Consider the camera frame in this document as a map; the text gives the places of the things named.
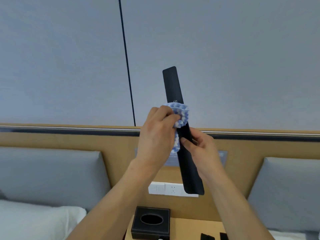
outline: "gray headboard cushion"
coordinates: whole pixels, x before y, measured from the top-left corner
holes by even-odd
[[[0,198],[90,210],[109,190],[98,151],[0,147]]]
[[[270,229],[320,230],[320,160],[267,157],[248,198]]]

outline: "black line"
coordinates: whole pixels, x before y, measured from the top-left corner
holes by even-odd
[[[125,130],[96,130],[96,129],[56,129],[56,128],[19,128],[1,127],[0,132],[16,133],[41,133],[41,134],[67,134],[67,135],[95,135],[95,136],[135,136],[140,135],[139,131]],[[235,134],[214,134],[207,133],[218,140],[246,140],[246,141],[300,141],[320,142],[320,136],[286,136],[286,135],[235,135]]]
[[[124,44],[125,60],[126,60],[126,62],[127,62],[127,71],[128,71],[128,79],[129,79],[129,88],[130,88],[130,96],[131,96],[133,122],[134,122],[134,126],[136,126],[136,119],[135,119],[135,117],[134,117],[134,100],[132,99],[132,90],[131,90],[131,81],[130,81],[130,72],[129,72],[129,63],[128,63],[128,53],[127,53],[127,45],[126,45],[126,37],[125,37],[125,28],[124,28],[124,26],[123,26],[121,0],[119,0],[119,9],[120,9],[120,17],[121,17],[121,25],[122,25],[122,35],[123,35],[123,44]]]

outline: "wooden nightstand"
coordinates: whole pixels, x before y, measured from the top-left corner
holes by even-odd
[[[132,240],[131,227],[134,216],[132,217],[125,240]],[[220,233],[226,232],[222,222],[208,220],[191,220],[182,218],[170,218],[170,240],[200,240],[201,233],[213,236],[220,240]]]

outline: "black remote control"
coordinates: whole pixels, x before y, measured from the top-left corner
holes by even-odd
[[[170,67],[163,70],[162,74],[168,103],[178,102],[183,104],[177,68],[175,66]],[[179,138],[184,137],[192,142],[189,123],[181,128],[177,128],[177,132]],[[202,180],[190,152],[180,143],[180,150],[177,154],[184,190],[188,194],[204,195],[205,190],[203,188]]]

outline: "black leather tissue box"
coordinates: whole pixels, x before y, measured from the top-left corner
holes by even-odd
[[[137,207],[131,235],[133,239],[170,240],[170,209]]]

